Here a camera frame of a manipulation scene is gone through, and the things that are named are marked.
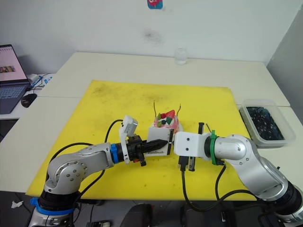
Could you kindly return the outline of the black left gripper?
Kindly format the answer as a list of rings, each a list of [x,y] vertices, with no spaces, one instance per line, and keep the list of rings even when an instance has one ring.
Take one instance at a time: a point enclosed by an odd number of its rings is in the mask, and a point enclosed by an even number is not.
[[[167,140],[156,139],[156,140],[142,140],[139,135],[133,135],[128,137],[127,140],[127,152],[129,160],[135,162],[140,162],[141,166],[146,166],[146,161],[144,153],[153,152],[165,147],[168,143]]]

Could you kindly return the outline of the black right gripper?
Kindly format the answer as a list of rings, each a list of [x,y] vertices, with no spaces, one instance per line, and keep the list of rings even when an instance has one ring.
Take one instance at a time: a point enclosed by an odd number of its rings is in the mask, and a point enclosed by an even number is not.
[[[198,134],[202,134],[204,132],[204,123],[200,122],[199,127],[198,127]],[[195,171],[195,162],[196,158],[195,157],[189,157],[189,171],[194,172]]]

